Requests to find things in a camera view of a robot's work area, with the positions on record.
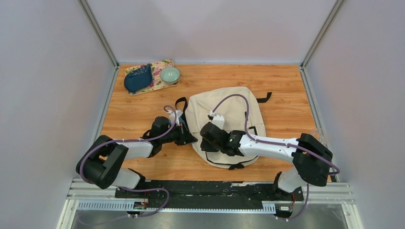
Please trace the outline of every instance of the floral placemat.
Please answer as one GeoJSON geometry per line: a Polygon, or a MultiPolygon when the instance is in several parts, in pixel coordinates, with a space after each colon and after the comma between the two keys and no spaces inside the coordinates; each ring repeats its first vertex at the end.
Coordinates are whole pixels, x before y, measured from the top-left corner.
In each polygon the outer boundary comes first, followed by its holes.
{"type": "MultiPolygon", "coordinates": [[[[152,91],[156,91],[159,89],[163,89],[163,88],[167,88],[167,87],[173,87],[176,86],[178,84],[178,82],[176,83],[167,83],[164,82],[161,78],[160,78],[160,72],[167,67],[174,67],[174,62],[172,59],[167,59],[164,61],[156,61],[151,64],[151,69],[152,69],[152,82],[149,84],[148,87],[142,88],[140,90],[138,90],[135,93],[130,93],[130,95],[137,95],[137,94],[142,94],[142,93],[146,93],[146,92],[152,92],[152,91]]],[[[145,66],[143,65],[138,65],[138,66],[133,66],[130,68],[125,69],[125,76],[128,75],[128,73],[145,66]]]]}

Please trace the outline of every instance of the wood surface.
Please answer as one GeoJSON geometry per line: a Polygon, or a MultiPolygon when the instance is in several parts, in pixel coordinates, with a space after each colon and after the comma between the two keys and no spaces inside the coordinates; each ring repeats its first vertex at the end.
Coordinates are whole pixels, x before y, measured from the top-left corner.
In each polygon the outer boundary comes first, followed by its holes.
{"type": "MultiPolygon", "coordinates": [[[[175,65],[180,72],[177,86],[154,92],[128,95],[122,65],[111,97],[102,134],[111,138],[139,138],[150,129],[157,116],[166,116],[163,106],[174,106],[180,97],[232,86],[248,87],[256,98],[272,96],[259,104],[269,137],[299,137],[315,128],[301,76],[296,65],[175,65]]],[[[207,164],[191,145],[164,144],[155,157],[130,159],[123,167],[132,168],[147,179],[273,181],[279,171],[292,165],[260,157],[244,169],[227,170],[207,164]]]]}

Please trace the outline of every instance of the metal floor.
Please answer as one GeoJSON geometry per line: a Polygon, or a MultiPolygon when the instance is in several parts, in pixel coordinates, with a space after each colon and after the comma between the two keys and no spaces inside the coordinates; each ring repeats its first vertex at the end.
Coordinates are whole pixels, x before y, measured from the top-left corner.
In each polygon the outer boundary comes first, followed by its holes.
{"type": "MultiPolygon", "coordinates": [[[[297,204],[298,213],[302,205],[297,204]]],[[[238,213],[173,213],[161,212],[156,215],[130,219],[124,218],[99,226],[85,226],[78,222],[77,216],[85,223],[100,223],[126,215],[122,211],[77,211],[73,229],[347,229],[346,220],[340,204],[309,205],[296,220],[282,222],[273,215],[238,213]]]]}

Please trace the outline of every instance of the light green bowl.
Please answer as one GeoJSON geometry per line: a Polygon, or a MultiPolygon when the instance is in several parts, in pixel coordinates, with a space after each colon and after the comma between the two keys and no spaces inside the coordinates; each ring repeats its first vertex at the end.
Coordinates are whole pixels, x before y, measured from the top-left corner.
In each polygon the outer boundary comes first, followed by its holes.
{"type": "Polygon", "coordinates": [[[180,78],[180,71],[175,67],[164,68],[160,72],[160,78],[167,83],[177,83],[180,78]]]}

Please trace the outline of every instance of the white wall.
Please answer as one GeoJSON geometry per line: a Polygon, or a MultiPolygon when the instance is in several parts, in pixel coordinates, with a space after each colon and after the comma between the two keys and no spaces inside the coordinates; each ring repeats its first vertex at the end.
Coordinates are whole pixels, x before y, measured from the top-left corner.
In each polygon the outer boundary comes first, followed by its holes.
{"type": "Polygon", "coordinates": [[[301,62],[335,0],[89,0],[119,62],[301,62]]]}
{"type": "Polygon", "coordinates": [[[404,228],[405,1],[346,1],[309,67],[364,228],[404,228]]]}
{"type": "Polygon", "coordinates": [[[112,75],[77,1],[1,1],[0,228],[55,228],[112,75]]]}

